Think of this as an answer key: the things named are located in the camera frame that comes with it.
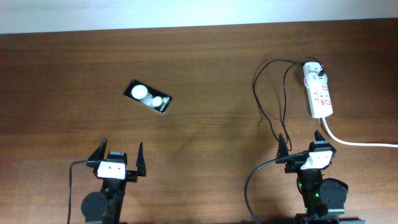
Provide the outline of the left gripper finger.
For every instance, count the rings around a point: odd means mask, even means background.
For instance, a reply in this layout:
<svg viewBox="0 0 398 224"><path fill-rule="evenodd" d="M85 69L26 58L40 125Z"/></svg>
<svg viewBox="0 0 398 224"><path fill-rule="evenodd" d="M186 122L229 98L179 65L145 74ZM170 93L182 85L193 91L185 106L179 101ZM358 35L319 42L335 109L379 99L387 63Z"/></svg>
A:
<svg viewBox="0 0 398 224"><path fill-rule="evenodd" d="M89 161L100 161L104 159L104 154L106 150L107 139L103 139L98 148L89 156Z"/></svg>
<svg viewBox="0 0 398 224"><path fill-rule="evenodd" d="M144 160L143 143L142 142L139 145L139 150L138 150L137 160L136 160L136 167L137 167L137 176L145 177L147 171L146 171L146 163Z"/></svg>

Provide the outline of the black smartphone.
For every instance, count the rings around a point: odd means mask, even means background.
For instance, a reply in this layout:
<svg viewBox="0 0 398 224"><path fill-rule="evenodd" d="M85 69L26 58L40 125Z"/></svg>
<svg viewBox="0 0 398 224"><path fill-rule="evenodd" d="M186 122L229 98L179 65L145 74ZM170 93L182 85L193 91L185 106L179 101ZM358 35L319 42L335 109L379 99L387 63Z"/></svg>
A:
<svg viewBox="0 0 398 224"><path fill-rule="evenodd" d="M124 96L158 112L164 114L173 98L139 80L132 80L124 91Z"/></svg>

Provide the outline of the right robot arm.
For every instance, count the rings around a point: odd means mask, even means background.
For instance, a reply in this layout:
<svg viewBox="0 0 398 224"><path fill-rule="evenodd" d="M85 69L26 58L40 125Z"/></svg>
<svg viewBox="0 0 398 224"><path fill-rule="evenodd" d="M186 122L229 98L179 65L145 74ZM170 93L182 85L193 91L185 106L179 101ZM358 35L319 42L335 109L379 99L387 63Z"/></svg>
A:
<svg viewBox="0 0 398 224"><path fill-rule="evenodd" d="M286 174L297 174L296 185L303 198L306 213L298 213L295 223L365 223L358 217L341 218L349 187L341 180L323 178L322 171L332 165L336 149L320 134L308 150L290 155L287 143L279 135L276 163L285 164Z"/></svg>

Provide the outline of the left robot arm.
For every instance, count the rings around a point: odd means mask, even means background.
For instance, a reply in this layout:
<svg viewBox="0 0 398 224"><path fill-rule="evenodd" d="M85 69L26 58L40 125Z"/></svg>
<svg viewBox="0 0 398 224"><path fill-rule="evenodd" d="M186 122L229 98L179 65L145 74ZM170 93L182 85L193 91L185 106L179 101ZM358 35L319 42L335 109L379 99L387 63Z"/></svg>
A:
<svg viewBox="0 0 398 224"><path fill-rule="evenodd" d="M146 176L143 144L139 145L136 170L127 169L125 152L106 154L106 145L107 140L103 140L88 158L87 166L93 169L102 186L99 191L89 193L81 203L85 223L119 223L127 183Z"/></svg>

